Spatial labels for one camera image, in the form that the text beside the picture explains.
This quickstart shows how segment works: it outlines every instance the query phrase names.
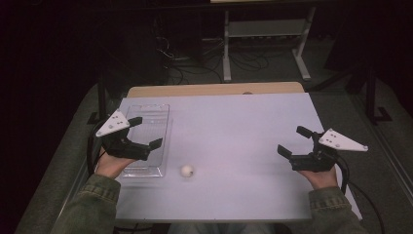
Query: cable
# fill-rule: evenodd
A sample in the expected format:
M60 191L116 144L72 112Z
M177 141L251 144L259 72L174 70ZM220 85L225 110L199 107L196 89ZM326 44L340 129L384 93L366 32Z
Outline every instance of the cable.
M105 153L106 153L106 150L103 150L103 152L101 152L101 153L99 154L99 156L94 159L94 166L97 165L97 162L99 161L99 159L100 159L100 158L103 156L103 154L105 154Z
M126 227L113 227L113 232L114 233L119 233L119 232L131 232L131 234L135 232L142 232L142 231L150 231L152 230L152 227L144 227L144 228L137 228L139 223L137 223L134 228L126 228Z
M349 177L348 177L349 173L348 173L348 170L344 168L343 165L338 161L337 161L337 166L340 168L341 174L342 174L341 191L343 192L343 194L346 194L347 184L349 182Z
M211 53L211 52L213 52L213 51L215 51L219 48L222 48L223 46L224 46L224 41L221 39L221 42L218 45L212 47L211 49L209 49L205 52L203 52L203 56L207 56L209 53ZM190 57L181 57L181 58L174 58L173 61L187 61L187 60L190 60L190 59L191 59Z
M382 234L385 234L385 224L383 222L382 217L380 216L379 210L377 209L377 207L374 205L373 201L370 199L370 197L360 188L358 187L355 183L353 183L352 181L350 181L350 169L349 169L349 165L347 164L346 160L339 156L339 159L341 159L343 161L343 163L346 165L346 170L345 170L345 175L347 178L347 183L350 184L351 186L353 186L355 189L357 189L363 196L364 198L367 200L367 202L370 204L370 206L373 208L374 213L377 216L377 219L379 220L380 223L380 230Z
M379 210L377 209L377 207L374 205L373 201L371 201L370 197L357 185L355 185L353 182L351 182L349 180L349 184L351 186L353 186L354 188L356 188L364 197L365 199L368 201L368 203L371 205L371 207L374 210L374 213L376 214L377 218L379 219L379 223L380 223L380 230L382 234L385 234L385 224L383 222L382 217L380 216Z
M207 72L193 72L193 71L189 71L189 70L182 69L182 68L180 68L180 67L194 67L194 68L206 69ZM205 67L205 66L181 65L181 66L175 66L174 68L175 68L175 69L179 69L179 70L181 70L181 71L183 71L183 72L190 73L190 74L195 74L195 75L207 74L207 73L212 72L212 73L214 73L214 74L218 77L219 83L221 83L221 84L223 83L223 82L222 82L221 75L219 75L218 72L216 72L215 70L213 70L213 69L211 69L211 68Z
M270 63L268 62L268 59L264 57L265 52L260 54L260 55L255 55L253 52L250 52L249 54L251 54L252 57L248 56L247 53L239 52L239 54L243 58L243 60L245 60L247 62L255 61L261 69L267 68L270 65ZM260 59L263 59L265 61L264 65L262 65L259 62Z
M182 72L180 69L178 69L178 68L176 68L176 67L174 67L174 66L171 67L171 68L177 70L177 71L180 73L180 76L179 76L179 77L173 77L173 76L169 75L169 78L171 78L171 81L172 81L172 84L173 84L173 85L175 85L175 82L174 82L173 79L179 79L179 82L178 82L176 85L180 85L180 84L182 83L182 81L184 81L184 80L185 80L186 83L189 85L189 80L186 79L186 78L183 78L183 72Z
M97 122L94 127L91 130L91 133L88 137L88 147L87 147L87 152L86 152L86 163L88 166L88 174L89 176L94 174L94 165L96 163L96 159L100 158L96 157L94 159L94 134L97 131L97 129L99 129L104 123L106 122L106 119L104 120L100 120L99 122Z
M234 63L235 66L237 66L239 69L241 70L245 70L245 71L259 71L261 69L261 67L259 66L253 66L250 65L248 63L242 62L239 59L235 58L234 56L228 56L230 58L230 60Z
M196 64L176 64L175 66L180 66L180 67L201 67L201 68L205 68L205 69L208 69L208 70L216 70L216 68L217 68L217 67L219 66L219 64L221 63L221 60L222 60L222 56L221 56L221 55L222 55L221 53L215 54L215 55L212 55L210 58L206 58L206 59L204 60L204 63L206 63L206 62L214 59L215 57L220 56L220 57L219 57L219 60L217 61L217 63L216 63L212 68L208 68L208 67L205 67L205 66L201 66L201 65L199 65L198 62L196 62ZM207 71L207 72L196 72L196 73L193 73L193 74L206 74L206 73L209 73L209 71Z
M165 37L157 37L156 39L158 39L158 40L161 39L162 41L167 42L167 47L165 49L159 48L159 49L156 49L156 50L161 52L162 54L164 54L168 59L174 59L175 55L168 52L168 50L169 50L169 40Z

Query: dark background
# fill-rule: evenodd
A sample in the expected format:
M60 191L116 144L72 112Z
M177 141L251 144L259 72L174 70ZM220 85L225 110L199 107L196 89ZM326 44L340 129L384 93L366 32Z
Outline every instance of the dark background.
M398 0L348 2L318 9L314 19L311 37L336 38L327 68L340 71L369 60L413 116L411 5ZM84 1L1 2L1 100L6 107L2 233L16 228L79 103L99 76L113 98L130 86L163 85L166 71L156 53L156 35L167 36L174 47L193 56L200 38L222 36L222 12L163 14L157 32L157 14L108 17L91 14L84 6ZM265 16L247 12L239 17L254 14ZM178 30L181 25L200 30ZM136 51L139 57L131 53Z

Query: green sleeve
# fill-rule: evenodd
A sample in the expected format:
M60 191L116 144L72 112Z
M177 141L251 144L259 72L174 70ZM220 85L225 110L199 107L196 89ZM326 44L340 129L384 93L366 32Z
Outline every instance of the green sleeve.
M310 192L313 226L319 234L361 234L367 231L360 225L347 198L339 187Z
M92 175L66 205L52 233L113 232L121 184L109 177Z

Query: floor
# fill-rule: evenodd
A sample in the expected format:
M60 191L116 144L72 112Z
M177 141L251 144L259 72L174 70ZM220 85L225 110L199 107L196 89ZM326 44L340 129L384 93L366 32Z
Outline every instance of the floor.
M312 80L304 82L290 52L295 43L295 38L234 41L230 48L232 83L297 81L309 89L337 73L323 68L334 40L311 39L303 59ZM208 39L204 44L203 60L174 54L174 62L169 64L169 85L223 82L222 41ZM363 216L361 224L370 233L384 233L383 230L386 233L411 233L413 159L409 142L413 138L413 119L398 103L392 89L379 80L376 104L384 107L393 120L371 124L364 114L365 89L357 95L349 95L345 91L350 78L344 77L319 92L311 92L315 108L325 128L334 128L369 145L366 154L341 153L352 171L354 185L350 187ZM118 224L129 228L134 226L132 223ZM150 227L152 224L139 225ZM307 221L287 225L295 234L311 233Z

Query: black cable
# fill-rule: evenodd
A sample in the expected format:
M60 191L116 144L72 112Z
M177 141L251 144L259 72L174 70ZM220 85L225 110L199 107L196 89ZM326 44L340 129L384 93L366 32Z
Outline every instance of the black cable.
M380 216L379 210L377 209L376 205L374 205L373 201L370 199L370 197L360 188L358 187L355 183L353 183L352 181L350 181L350 168L349 165L347 164L346 160L339 156L339 158L343 161L343 163L346 165L346 177L348 179L347 183L350 184L351 186L353 186L355 189L357 189L363 196L364 198L367 200L367 202L370 204L370 206L373 208L374 213L377 216L377 219L379 220L380 223L380 230L382 234L385 234L386 230L385 230L385 224L383 222L382 217Z
M138 223L134 226L134 228L126 228L126 227L113 227L114 232L141 232L141 231L150 231L152 230L152 227L144 227L144 228L137 228Z
M184 81L184 80L186 81L187 85L189 85L189 80L183 77L183 72L180 69L178 69L174 66L172 66L171 68L177 70L180 74L179 77L174 77L174 76L168 75L168 77L171 78L171 81L172 81L173 85L175 85L175 81L173 79L179 79L179 82L176 85L180 85L182 83L182 81Z
M348 170L345 167L343 167L343 165L340 162L337 161L336 164L340 168L342 174L341 191L343 192L343 194L346 194L347 184L349 182L349 173Z
M203 61L202 61L202 64L205 64L205 63L209 62L210 60L216 58L217 56L219 56L219 60L218 60L217 63L211 68L211 69L215 70L215 69L219 66L219 64L221 63L222 53L215 53L215 54L211 54L211 55L209 55L209 56L207 56L207 57L204 57L204 58L203 58ZM200 62L197 61L197 60L181 60L181 61L175 61L175 62L174 62L174 65L175 65L175 66L184 66L184 65L186 65L186 66L201 66L201 65L200 65Z
M244 71L259 71L261 69L260 66L253 66L251 64L245 63L240 61L239 59L235 58L234 56L228 56L230 60L234 63L235 66L237 66L239 69L244 70Z
M256 48L256 47L252 44L252 42L249 43L249 47L250 47L250 49L253 50L253 51L259 49L259 48ZM234 48L235 48L235 49L238 49L239 51L241 51L241 50L243 49L243 48L241 48L239 45L234 46ZM261 53L261 54L258 55L257 57L258 57L258 58L266 58L266 59L269 59L269 58L280 57L280 56L285 55L286 53L290 53L290 50L283 49L282 52L280 52L280 53L278 53L278 54L276 54L276 55L266 56L266 54L267 54L269 51L270 51L270 50L267 49L266 51L264 51L263 53Z
M358 187L357 185L355 185L353 182L351 182L350 180L349 180L349 184L351 185L351 186L353 186L354 188L356 188L357 190L358 190L358 192L360 192L364 197L365 197L365 199L367 200L367 202L370 204L370 206L373 208L373 210L374 210L374 213L376 214L376 216L377 216L377 218L379 219L379 223L380 223L380 230L381 230L381 233L382 234L385 234L385 224L384 224L384 222L383 222L383 219L382 219L382 217L380 216L380 213L379 213L379 210L377 209L377 207L374 205L374 203L373 203L373 201L371 201L371 199L370 199L370 197L360 188L360 187Z
M223 40L221 40L218 45L214 46L214 47L211 48L211 49L208 49L208 50L205 51L205 52L203 52L203 53L202 53L202 57L204 58L204 57L208 56L208 55L211 54L212 52L214 52L214 51L216 51L216 50L218 50L218 49L221 49L223 46L224 46ZM220 51L220 52L218 52L218 53L213 53L213 54L212 54L212 57L215 57L216 54L222 54L222 52ZM183 58L177 57L177 58L172 58L171 60L173 60L174 62L185 62L185 61L194 60L194 58L192 58L192 57L183 57Z
M88 137L88 147L87 147L87 152L86 152L86 163L88 166L88 174L91 176L94 173L94 165L95 165L95 160L94 160L94 134L96 131L106 122L106 120L100 120L97 122L94 127L91 130L91 133Z
M207 73L210 73L210 72L212 72L212 73L214 73L217 77L218 77L218 79L219 79L219 83L223 83L223 81L222 81L222 78L221 78L221 75L218 73L218 72L216 72L215 71L215 69L218 67L218 65L219 65L219 63L221 62L221 58L218 60L218 63L215 65L215 67L214 68L209 68L209 67L206 67L206 66L199 66L199 65L175 65L174 66L174 68L175 69L178 69L178 70L180 70L180 71L183 71L183 72L186 72L186 73L190 73L190 74L195 74L195 75L199 75L199 74L207 74ZM200 69L205 69L206 71L203 71L203 72L194 72L194 71L189 71L189 70L186 70L186 69L182 69L182 67L187 67L187 68L200 68Z
M99 161L99 159L103 156L103 154L106 153L106 150L103 150L103 152L101 152L98 157L96 157L94 159L94 166L97 165L97 162Z
M259 50L259 48L255 48L255 46L254 46L253 43L252 43L252 40L249 40L249 48L250 48L252 51L256 51L257 49ZM266 53L266 52L262 52L262 53L260 53L259 55L255 55L255 56L256 56L257 59L263 58L264 55L265 55L265 53Z
M267 68L267 67L270 65L270 63L268 62L268 59L265 58L265 57L263 57L264 54L265 54L265 53L263 53L263 54L261 54L261 55L255 55L254 53L242 53L242 52L239 52L239 55L243 58L243 60L248 61L248 62L250 62L250 61L255 61L255 62L259 65L260 69ZM263 59L263 60L265 61L264 65L262 65L262 64L259 62L260 59Z

